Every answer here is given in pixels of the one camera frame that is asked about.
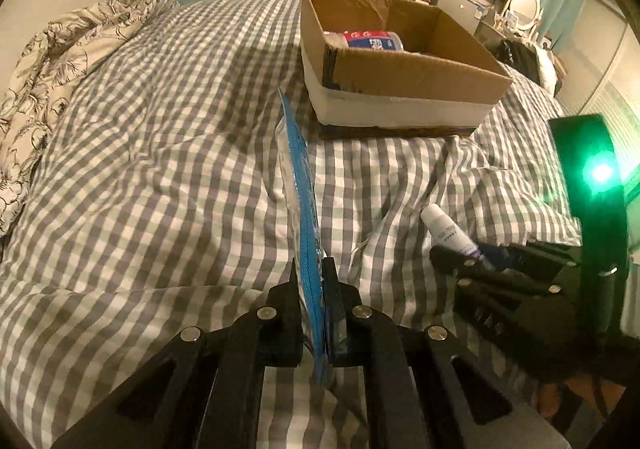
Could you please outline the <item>brown cardboard box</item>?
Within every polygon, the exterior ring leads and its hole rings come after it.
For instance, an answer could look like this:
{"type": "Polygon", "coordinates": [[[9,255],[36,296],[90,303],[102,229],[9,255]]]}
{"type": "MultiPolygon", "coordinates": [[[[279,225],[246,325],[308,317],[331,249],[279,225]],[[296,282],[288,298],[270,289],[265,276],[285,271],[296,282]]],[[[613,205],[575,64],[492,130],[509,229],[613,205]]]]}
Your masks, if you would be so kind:
{"type": "Polygon", "coordinates": [[[346,132],[469,136],[512,84],[447,13],[413,0],[300,0],[305,84],[317,120],[346,132]],[[402,51],[336,48],[325,32],[396,33],[402,51]]]}

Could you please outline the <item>grey checkered duvet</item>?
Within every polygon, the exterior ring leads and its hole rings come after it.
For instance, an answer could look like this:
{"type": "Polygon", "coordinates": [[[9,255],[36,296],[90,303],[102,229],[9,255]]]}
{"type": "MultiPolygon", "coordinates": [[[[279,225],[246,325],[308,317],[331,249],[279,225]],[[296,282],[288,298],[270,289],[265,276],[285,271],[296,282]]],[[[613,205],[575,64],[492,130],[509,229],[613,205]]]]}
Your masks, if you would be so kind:
{"type": "Polygon", "coordinates": [[[514,74],[468,138],[324,141],[300,57],[299,0],[172,9],[73,93],[1,261],[1,401],[47,448],[189,325],[231,325],[293,258],[278,163],[281,98],[306,136],[322,247],[363,300],[440,322],[528,403],[537,382],[458,318],[420,219],[469,235],[575,244],[548,120],[514,74]]]}

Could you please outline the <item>grey cabinet under television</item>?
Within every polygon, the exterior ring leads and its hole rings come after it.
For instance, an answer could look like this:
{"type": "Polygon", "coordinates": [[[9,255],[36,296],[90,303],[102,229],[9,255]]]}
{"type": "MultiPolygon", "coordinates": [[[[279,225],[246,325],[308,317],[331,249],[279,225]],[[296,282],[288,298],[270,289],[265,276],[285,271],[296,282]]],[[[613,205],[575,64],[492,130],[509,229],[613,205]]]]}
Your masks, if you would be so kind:
{"type": "Polygon", "coordinates": [[[490,6],[475,0],[436,0],[435,6],[451,16],[465,31],[474,35],[490,6]]]}

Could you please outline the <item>white oval vanity mirror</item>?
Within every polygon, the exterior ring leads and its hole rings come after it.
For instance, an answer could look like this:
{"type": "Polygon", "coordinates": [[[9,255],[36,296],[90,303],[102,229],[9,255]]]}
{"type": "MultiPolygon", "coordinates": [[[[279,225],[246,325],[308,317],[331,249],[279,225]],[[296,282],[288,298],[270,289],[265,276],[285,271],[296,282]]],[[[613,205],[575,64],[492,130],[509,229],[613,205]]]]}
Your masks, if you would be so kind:
{"type": "Polygon", "coordinates": [[[541,17],[541,0],[509,0],[506,11],[518,19],[515,23],[518,30],[529,31],[541,17]]]}

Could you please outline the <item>plastic bottle red blue label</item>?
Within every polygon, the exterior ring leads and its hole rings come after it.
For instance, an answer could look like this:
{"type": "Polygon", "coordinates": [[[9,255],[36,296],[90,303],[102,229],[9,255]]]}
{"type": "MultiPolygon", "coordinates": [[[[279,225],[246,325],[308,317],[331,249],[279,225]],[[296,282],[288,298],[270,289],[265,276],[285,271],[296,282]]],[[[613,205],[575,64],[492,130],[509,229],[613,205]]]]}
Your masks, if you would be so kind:
{"type": "Polygon", "coordinates": [[[326,41],[336,48],[357,48],[376,51],[402,51],[404,44],[394,32],[354,31],[325,32],[326,41]]]}

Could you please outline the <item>black bag on chair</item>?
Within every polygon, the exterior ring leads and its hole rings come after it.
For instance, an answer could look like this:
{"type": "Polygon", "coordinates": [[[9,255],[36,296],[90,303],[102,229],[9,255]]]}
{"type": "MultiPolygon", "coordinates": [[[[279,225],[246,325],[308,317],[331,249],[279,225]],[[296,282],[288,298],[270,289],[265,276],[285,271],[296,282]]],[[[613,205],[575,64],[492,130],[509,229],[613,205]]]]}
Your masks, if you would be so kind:
{"type": "Polygon", "coordinates": [[[513,39],[501,39],[488,48],[496,60],[514,68],[532,82],[540,85],[538,60],[535,51],[522,42],[513,39]]]}

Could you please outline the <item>white purple cream tube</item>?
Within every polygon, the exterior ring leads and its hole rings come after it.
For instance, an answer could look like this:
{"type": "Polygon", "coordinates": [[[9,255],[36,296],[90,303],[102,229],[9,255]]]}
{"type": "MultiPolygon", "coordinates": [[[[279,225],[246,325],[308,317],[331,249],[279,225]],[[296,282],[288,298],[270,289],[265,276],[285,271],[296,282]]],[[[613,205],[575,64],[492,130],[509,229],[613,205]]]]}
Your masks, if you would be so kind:
{"type": "Polygon", "coordinates": [[[421,220],[433,237],[433,244],[439,247],[477,259],[484,259],[480,247],[467,235],[442,208],[433,203],[421,210],[421,220]]]}

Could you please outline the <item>teal plastic packet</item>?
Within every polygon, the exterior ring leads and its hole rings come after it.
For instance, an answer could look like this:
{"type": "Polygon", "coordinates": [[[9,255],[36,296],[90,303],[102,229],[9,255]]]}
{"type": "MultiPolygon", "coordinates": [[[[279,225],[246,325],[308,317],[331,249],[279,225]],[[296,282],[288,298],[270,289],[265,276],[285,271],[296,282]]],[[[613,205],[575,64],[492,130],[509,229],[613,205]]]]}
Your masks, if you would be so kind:
{"type": "Polygon", "coordinates": [[[283,111],[277,126],[278,162],[283,178],[288,227],[293,239],[293,263],[297,277],[304,345],[314,358],[312,381],[330,385],[332,369],[326,354],[322,259],[314,182],[308,163],[307,143],[290,100],[282,90],[278,96],[283,111]]]}

